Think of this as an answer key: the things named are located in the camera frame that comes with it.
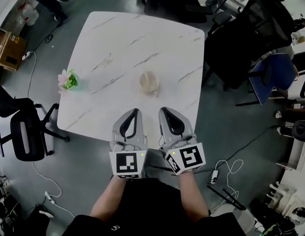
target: chair armrest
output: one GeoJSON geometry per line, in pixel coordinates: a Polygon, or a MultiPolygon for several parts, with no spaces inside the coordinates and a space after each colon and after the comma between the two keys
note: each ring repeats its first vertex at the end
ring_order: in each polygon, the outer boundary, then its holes
{"type": "Polygon", "coordinates": [[[185,8],[189,12],[197,12],[197,13],[204,13],[205,15],[212,15],[213,12],[208,7],[200,6],[200,5],[191,5],[186,4],[185,8]]]}
{"type": "Polygon", "coordinates": [[[230,19],[232,19],[232,16],[230,14],[228,14],[227,12],[222,11],[222,12],[219,12],[214,15],[213,22],[217,26],[222,26],[224,23],[228,22],[230,19]]]}

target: floor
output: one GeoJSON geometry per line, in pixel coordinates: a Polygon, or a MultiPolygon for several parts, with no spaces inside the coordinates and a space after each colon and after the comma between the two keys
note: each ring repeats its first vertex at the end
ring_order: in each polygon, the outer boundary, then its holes
{"type": "MultiPolygon", "coordinates": [[[[57,75],[67,69],[74,45],[89,13],[119,11],[143,14],[144,9],[141,0],[71,0],[63,6],[69,16],[68,21],[53,32],[54,38],[49,44],[43,43],[36,51],[37,63],[29,98],[35,103],[42,103],[45,111],[60,100],[57,75]]],[[[38,10],[38,22],[23,31],[29,41],[29,50],[33,50],[56,25],[45,8],[39,5],[38,10]]],[[[211,27],[211,18],[204,25],[194,26],[207,32],[211,27]]],[[[11,96],[26,97],[33,63],[34,57],[30,57],[18,72],[5,73],[2,84],[11,96]]],[[[228,158],[266,128],[278,124],[273,113],[283,106],[274,101],[268,101],[264,106],[235,107],[236,103],[254,100],[251,99],[253,95],[247,92],[246,84],[238,90],[224,92],[221,81],[215,75],[202,88],[196,134],[205,151],[207,163],[204,170],[212,169],[217,160],[228,158]]],[[[54,179],[61,186],[63,194],[56,198],[58,205],[71,210],[75,215],[89,214],[112,175],[109,143],[58,130],[56,116],[57,113],[50,122],[51,129],[62,135],[70,135],[71,142],[67,144],[47,136],[48,148],[54,149],[55,154],[35,165],[42,174],[54,179]]],[[[0,132],[2,136],[10,132],[9,118],[0,118],[0,132]]],[[[287,156],[288,142],[289,139],[278,135],[275,129],[269,129],[230,160],[230,163],[236,159],[244,161],[243,167],[229,177],[230,185],[240,192],[238,199],[241,203],[248,205],[254,198],[263,200],[269,191],[268,185],[275,182],[281,173],[281,168],[275,163],[287,156]]],[[[24,211],[40,204],[44,199],[44,191],[54,195],[59,193],[52,182],[35,172],[31,162],[16,159],[12,143],[4,145],[4,152],[5,157],[0,157],[0,173],[8,176],[9,185],[6,189],[20,202],[24,211]]],[[[150,164],[163,166],[158,151],[149,152],[148,160],[150,164]]],[[[219,178],[215,184],[218,190],[226,187],[227,167],[221,166],[219,169],[219,178]]],[[[168,172],[147,168],[147,175],[177,186],[176,177],[168,172]]],[[[196,179],[209,209],[212,209],[221,199],[206,187],[209,176],[209,172],[202,172],[196,175],[196,179]]],[[[47,235],[61,235],[72,217],[51,203],[46,203],[46,207],[55,216],[50,222],[47,235]]]]}

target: marble table top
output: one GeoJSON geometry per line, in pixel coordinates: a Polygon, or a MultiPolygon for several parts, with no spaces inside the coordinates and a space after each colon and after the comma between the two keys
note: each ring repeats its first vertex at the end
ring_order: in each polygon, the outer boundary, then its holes
{"type": "Polygon", "coordinates": [[[128,110],[142,112],[149,148],[159,148],[158,112],[170,107],[195,128],[200,99],[204,32],[173,21],[130,13],[92,12],[78,37],[68,69],[79,85],[61,95],[58,127],[107,140],[128,110]],[[141,92],[139,78],[153,71],[159,96],[141,92]]]}

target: white cable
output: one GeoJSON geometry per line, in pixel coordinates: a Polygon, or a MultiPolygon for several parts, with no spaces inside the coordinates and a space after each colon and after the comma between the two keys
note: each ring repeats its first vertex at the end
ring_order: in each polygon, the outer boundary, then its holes
{"type": "MultiPolygon", "coordinates": [[[[243,160],[238,159],[238,160],[236,160],[236,161],[233,162],[233,164],[232,164],[232,166],[231,166],[231,168],[230,168],[230,167],[229,167],[229,164],[228,164],[228,162],[227,162],[226,160],[219,160],[219,161],[216,163],[215,170],[217,169],[218,163],[221,162],[221,161],[223,161],[224,163],[227,164],[227,167],[228,167],[228,170],[229,170],[229,172],[228,172],[228,174],[227,174],[227,186],[233,191],[233,193],[231,193],[231,195],[234,195],[234,194],[235,194],[234,198],[237,199],[238,196],[239,196],[239,191],[234,190],[234,188],[232,188],[232,187],[229,185],[229,178],[228,178],[228,176],[229,176],[229,174],[235,174],[235,173],[237,173],[237,172],[239,171],[239,169],[242,168],[244,162],[243,162],[243,160]],[[238,162],[238,161],[241,161],[242,164],[240,165],[240,167],[239,167],[236,171],[232,172],[233,166],[234,166],[235,163],[238,162]]],[[[225,203],[225,202],[226,202],[226,201],[223,200],[220,204],[218,204],[217,206],[215,206],[215,207],[211,210],[211,213],[213,213],[214,210],[216,210],[218,207],[220,207],[220,206],[221,206],[223,203],[225,203]]]]}
{"type": "Polygon", "coordinates": [[[3,221],[13,212],[13,210],[15,209],[15,207],[17,206],[17,204],[15,204],[14,208],[10,211],[10,213],[3,219],[3,221]]]}
{"type": "Polygon", "coordinates": [[[72,215],[73,217],[75,217],[69,210],[67,210],[67,209],[65,209],[65,208],[63,208],[63,207],[60,207],[60,206],[58,206],[57,204],[54,204],[54,205],[57,206],[58,208],[61,208],[61,209],[65,210],[65,211],[68,211],[68,212],[70,213],[70,215],[72,215]]]}
{"type": "Polygon", "coordinates": [[[62,195],[62,189],[60,188],[60,186],[59,186],[53,179],[50,179],[50,178],[45,177],[44,175],[40,174],[40,172],[36,169],[36,167],[35,167],[35,165],[34,165],[34,162],[32,162],[32,165],[33,165],[35,171],[37,171],[37,173],[38,173],[40,176],[42,176],[43,178],[48,179],[48,180],[52,181],[53,183],[55,183],[55,184],[58,186],[58,188],[60,189],[60,191],[61,191],[61,193],[60,193],[58,196],[54,196],[54,195],[51,195],[51,194],[50,194],[50,195],[47,195],[47,196],[51,196],[51,197],[55,197],[55,198],[60,197],[60,196],[62,195]]]}
{"type": "Polygon", "coordinates": [[[31,53],[34,53],[35,60],[34,60],[34,65],[33,65],[33,69],[32,69],[32,72],[31,72],[31,76],[30,76],[29,87],[28,87],[28,92],[27,92],[27,98],[29,98],[29,90],[30,90],[32,75],[33,75],[33,71],[34,71],[34,68],[35,68],[35,65],[36,65],[36,53],[35,52],[31,52],[31,53]]]}

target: power adapter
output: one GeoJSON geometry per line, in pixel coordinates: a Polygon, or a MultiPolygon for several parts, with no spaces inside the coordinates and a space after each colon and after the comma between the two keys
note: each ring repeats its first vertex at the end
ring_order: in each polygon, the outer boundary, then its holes
{"type": "Polygon", "coordinates": [[[218,173],[219,173],[219,171],[218,171],[218,170],[214,170],[214,171],[213,171],[213,174],[212,174],[212,179],[211,179],[211,181],[210,181],[210,183],[211,183],[211,184],[216,183],[216,181],[217,181],[217,177],[218,177],[218,173]]]}
{"type": "Polygon", "coordinates": [[[44,195],[48,198],[48,200],[55,205],[55,201],[53,198],[51,198],[50,194],[46,191],[44,192],[44,195]]]}
{"type": "Polygon", "coordinates": [[[25,60],[31,56],[33,52],[27,52],[25,55],[23,55],[22,60],[25,60]]]}

